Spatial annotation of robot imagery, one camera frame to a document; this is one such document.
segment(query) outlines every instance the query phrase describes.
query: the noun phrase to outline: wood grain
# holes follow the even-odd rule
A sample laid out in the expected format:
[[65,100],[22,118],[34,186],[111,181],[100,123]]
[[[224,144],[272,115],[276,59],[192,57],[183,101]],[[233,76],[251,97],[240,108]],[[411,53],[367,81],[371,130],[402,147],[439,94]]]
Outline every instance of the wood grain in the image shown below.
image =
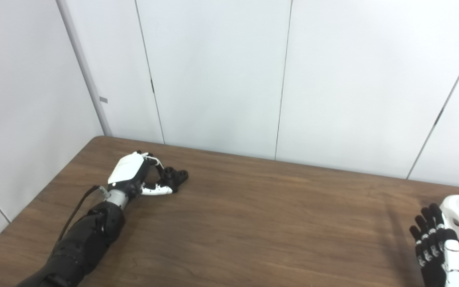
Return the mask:
[[[187,169],[178,194],[131,202],[82,287],[422,286],[408,228],[459,188],[117,138],[94,138],[0,235],[0,287],[46,261],[93,184],[137,149]],[[79,216],[101,195],[87,199]]]

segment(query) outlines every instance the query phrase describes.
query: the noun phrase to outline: black robotic forearm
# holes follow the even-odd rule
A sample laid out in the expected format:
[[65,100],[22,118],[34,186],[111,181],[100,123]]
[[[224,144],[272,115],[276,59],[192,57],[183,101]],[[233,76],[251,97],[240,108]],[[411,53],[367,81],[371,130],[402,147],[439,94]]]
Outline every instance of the black robotic forearm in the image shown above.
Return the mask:
[[76,287],[95,269],[124,224],[116,204],[97,204],[56,244],[44,267],[17,287]]
[[[156,167],[160,175],[156,183],[144,182],[151,166]],[[84,195],[86,198],[100,188],[106,199],[74,223],[64,237],[60,235],[44,267],[17,287],[76,287],[84,276],[95,269],[109,246],[118,239],[125,224],[123,210],[130,200],[140,195],[176,193],[188,177],[187,171],[164,168],[158,158],[149,153],[137,151],[124,156],[109,176],[107,191],[94,186]]]

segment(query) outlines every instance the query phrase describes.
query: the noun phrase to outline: robotic hand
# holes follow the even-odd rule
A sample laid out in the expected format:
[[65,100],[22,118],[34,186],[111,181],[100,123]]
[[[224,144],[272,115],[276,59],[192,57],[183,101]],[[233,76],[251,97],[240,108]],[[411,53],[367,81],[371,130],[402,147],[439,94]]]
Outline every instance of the robotic hand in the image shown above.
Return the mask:
[[435,203],[421,209],[410,233],[416,241],[416,256],[426,287],[459,287],[459,241],[456,232],[445,225],[444,215]]
[[[159,171],[160,179],[146,183],[151,166]],[[125,224],[123,210],[129,201],[140,195],[176,193],[189,177],[187,171],[164,168],[150,153],[133,152],[120,159],[109,176],[108,188],[95,185],[86,192],[60,233],[45,265],[17,287],[76,287],[98,265],[109,246],[120,235]],[[65,233],[70,221],[84,199],[100,189],[105,200],[92,207]]]

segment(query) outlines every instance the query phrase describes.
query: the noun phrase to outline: black cable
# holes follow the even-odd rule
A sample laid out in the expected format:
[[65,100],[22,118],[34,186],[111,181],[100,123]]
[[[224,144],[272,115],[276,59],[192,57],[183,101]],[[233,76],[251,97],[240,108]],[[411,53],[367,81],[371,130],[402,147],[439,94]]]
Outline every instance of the black cable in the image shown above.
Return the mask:
[[[86,191],[84,193],[84,195],[82,196],[82,198],[79,200],[79,203],[77,204],[77,206],[75,207],[75,209],[73,210],[69,220],[67,220],[67,222],[65,223],[65,226],[63,227],[63,229],[61,230],[60,232],[60,236],[58,236],[58,240],[56,240],[56,243],[54,243],[54,247],[56,247],[56,245],[58,245],[58,242],[60,240],[62,240],[65,232],[67,231],[67,228],[69,227],[73,217],[75,216],[75,214],[79,211],[79,208],[82,206],[82,203],[84,202],[84,200],[90,196],[90,194],[93,193],[93,191],[96,191],[97,189],[100,188],[100,185],[93,185],[93,187],[91,187],[90,189],[88,189],[88,191]],[[51,254],[49,255],[49,258],[51,258],[51,256],[53,256],[53,252],[54,252],[54,247],[53,247],[53,251],[51,251]]]

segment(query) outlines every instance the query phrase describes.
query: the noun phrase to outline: hole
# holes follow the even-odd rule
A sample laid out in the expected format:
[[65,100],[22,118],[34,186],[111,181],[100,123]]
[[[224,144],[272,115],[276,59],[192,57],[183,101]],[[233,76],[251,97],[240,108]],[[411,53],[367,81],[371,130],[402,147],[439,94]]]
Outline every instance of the hole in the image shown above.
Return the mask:
[[459,221],[456,218],[453,218],[453,223],[454,223],[454,225],[459,227]]

